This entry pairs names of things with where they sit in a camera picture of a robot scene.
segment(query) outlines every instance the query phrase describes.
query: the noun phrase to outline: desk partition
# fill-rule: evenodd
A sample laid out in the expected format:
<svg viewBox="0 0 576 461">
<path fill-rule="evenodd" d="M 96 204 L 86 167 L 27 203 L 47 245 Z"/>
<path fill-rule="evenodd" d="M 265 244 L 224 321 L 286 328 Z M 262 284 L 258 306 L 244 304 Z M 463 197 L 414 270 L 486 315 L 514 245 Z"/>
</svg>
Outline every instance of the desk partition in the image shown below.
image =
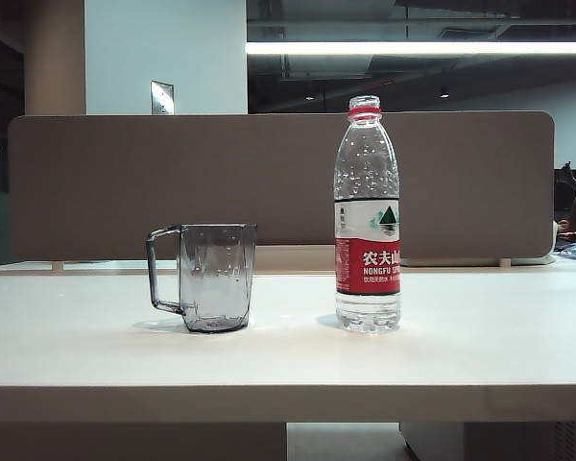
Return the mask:
<svg viewBox="0 0 576 461">
<path fill-rule="evenodd" d="M 400 168 L 403 256 L 548 252 L 547 114 L 406 112 L 382 122 Z M 9 133 L 15 251 L 140 259 L 149 231 L 197 222 L 256 222 L 262 245 L 332 244 L 347 126 L 343 114 L 20 117 Z"/>
</svg>

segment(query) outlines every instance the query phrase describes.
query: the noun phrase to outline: red label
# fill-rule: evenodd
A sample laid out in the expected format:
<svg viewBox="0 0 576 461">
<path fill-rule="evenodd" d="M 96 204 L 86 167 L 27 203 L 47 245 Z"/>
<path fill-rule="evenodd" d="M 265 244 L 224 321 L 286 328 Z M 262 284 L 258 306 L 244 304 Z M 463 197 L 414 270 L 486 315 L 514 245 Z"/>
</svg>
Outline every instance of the red label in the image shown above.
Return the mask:
<svg viewBox="0 0 576 461">
<path fill-rule="evenodd" d="M 399 241 L 335 238 L 337 291 L 350 295 L 392 295 L 400 289 Z"/>
</svg>

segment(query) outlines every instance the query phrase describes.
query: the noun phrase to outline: mug handle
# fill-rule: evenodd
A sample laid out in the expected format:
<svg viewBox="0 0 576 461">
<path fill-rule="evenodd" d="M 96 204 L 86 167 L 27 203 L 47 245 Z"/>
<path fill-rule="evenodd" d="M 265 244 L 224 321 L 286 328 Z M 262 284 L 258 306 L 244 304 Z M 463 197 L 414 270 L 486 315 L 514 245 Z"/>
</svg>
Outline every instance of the mug handle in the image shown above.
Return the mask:
<svg viewBox="0 0 576 461">
<path fill-rule="evenodd" d="M 166 229 L 154 230 L 147 236 L 145 247 L 147 249 L 147 267 L 150 276 L 150 291 L 152 294 L 152 305 L 159 310 L 171 312 L 173 314 L 183 314 L 179 303 L 173 301 L 163 301 L 157 293 L 157 274 L 156 274 L 156 247 L 155 242 L 158 237 L 168 235 L 170 233 L 180 233 L 181 226 L 172 226 Z"/>
</svg>

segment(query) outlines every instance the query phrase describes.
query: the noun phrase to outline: ceiling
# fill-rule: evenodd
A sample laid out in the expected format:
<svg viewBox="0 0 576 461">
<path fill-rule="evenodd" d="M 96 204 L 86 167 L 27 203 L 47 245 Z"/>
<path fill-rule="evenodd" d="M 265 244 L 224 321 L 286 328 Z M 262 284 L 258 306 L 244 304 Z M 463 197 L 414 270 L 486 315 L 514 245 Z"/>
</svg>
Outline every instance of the ceiling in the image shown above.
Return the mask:
<svg viewBox="0 0 576 461">
<path fill-rule="evenodd" d="M 576 40 L 576 0 L 247 0 L 248 41 Z M 250 112 L 389 110 L 576 79 L 576 58 L 248 56 Z"/>
</svg>

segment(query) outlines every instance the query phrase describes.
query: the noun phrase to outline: floor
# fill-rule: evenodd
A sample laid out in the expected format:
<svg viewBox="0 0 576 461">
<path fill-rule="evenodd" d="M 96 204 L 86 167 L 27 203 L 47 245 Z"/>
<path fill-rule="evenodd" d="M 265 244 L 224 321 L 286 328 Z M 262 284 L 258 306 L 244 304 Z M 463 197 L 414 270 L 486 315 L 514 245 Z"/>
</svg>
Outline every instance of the floor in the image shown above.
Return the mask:
<svg viewBox="0 0 576 461">
<path fill-rule="evenodd" d="M 288 461 L 411 461 L 398 423 L 290 423 Z"/>
</svg>

